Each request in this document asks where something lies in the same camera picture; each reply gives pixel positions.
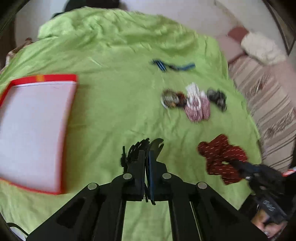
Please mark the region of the person's right hand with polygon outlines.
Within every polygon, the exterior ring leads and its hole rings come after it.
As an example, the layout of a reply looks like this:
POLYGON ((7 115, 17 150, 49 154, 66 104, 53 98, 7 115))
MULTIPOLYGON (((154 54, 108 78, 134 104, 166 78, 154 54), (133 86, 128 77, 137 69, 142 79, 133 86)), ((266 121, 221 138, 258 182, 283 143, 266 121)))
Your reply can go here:
POLYGON ((276 223, 268 223, 269 221, 269 216, 268 214, 260 209, 257 211, 255 216, 252 218, 251 222, 259 228, 268 238, 272 238, 275 235, 277 235, 279 232, 281 232, 286 226, 287 226, 287 221, 283 221, 280 224, 276 223))

